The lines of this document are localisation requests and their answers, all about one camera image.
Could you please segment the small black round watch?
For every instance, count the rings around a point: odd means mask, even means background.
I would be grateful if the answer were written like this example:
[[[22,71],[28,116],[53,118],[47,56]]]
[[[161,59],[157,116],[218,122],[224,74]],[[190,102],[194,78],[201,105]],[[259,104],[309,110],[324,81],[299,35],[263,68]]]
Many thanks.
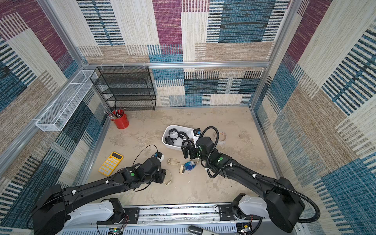
[[[193,145],[194,145],[194,142],[192,140],[184,140],[182,142],[181,147],[187,147],[187,146],[193,146]]]

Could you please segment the blue transparent watch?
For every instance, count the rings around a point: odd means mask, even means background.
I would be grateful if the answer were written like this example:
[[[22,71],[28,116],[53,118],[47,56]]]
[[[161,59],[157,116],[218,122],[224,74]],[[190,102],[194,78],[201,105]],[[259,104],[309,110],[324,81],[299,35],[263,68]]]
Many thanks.
[[[196,167],[196,163],[193,161],[189,161],[184,164],[184,170],[185,171],[192,171]]]

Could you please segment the black watch with strap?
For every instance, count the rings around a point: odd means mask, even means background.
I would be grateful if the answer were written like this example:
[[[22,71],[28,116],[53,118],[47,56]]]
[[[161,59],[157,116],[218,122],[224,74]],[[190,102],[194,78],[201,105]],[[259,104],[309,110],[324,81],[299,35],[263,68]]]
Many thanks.
[[[182,139],[183,141],[189,140],[190,137],[183,131],[178,132],[178,137]]]

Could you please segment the black chunky digital watch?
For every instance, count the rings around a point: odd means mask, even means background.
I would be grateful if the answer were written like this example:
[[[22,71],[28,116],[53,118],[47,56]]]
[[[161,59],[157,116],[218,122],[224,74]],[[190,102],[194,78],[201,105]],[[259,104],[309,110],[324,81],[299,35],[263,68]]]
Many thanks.
[[[164,142],[165,142],[165,144],[170,145],[170,146],[174,145],[174,141],[170,136],[166,136],[165,139],[164,139]]]

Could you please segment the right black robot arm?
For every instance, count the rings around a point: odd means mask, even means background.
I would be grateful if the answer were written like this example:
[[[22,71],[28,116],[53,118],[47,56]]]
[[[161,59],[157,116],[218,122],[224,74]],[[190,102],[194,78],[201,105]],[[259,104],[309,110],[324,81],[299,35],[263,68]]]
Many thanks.
[[[178,132],[178,137],[183,140],[181,150],[185,158],[199,159],[212,179],[220,175],[255,192],[264,200],[262,208],[270,220],[284,232],[291,233],[297,223],[313,223],[320,218],[317,204],[296,191],[288,179],[264,176],[220,153],[216,148],[219,139],[212,141],[204,135],[209,129],[219,132],[214,126],[205,130],[194,129],[192,136]]]

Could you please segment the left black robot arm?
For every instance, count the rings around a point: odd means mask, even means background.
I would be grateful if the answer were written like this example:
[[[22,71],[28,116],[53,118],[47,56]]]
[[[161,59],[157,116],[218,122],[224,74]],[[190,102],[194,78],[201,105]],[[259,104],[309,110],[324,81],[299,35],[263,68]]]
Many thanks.
[[[109,177],[85,185],[67,188],[62,188],[60,184],[51,186],[32,208],[34,234],[57,234],[71,219],[69,213],[100,198],[135,190],[144,184],[162,184],[166,175],[166,170],[162,168],[163,158],[164,155],[157,152],[143,164],[124,167]]]

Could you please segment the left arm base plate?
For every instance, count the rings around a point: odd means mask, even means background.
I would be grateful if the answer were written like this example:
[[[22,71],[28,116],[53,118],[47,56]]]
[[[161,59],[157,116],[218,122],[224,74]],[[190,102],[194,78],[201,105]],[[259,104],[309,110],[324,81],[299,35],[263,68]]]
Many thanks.
[[[131,207],[123,208],[122,210],[114,210],[113,215],[106,221],[97,221],[98,225],[125,225],[137,224],[139,218],[140,208]]]

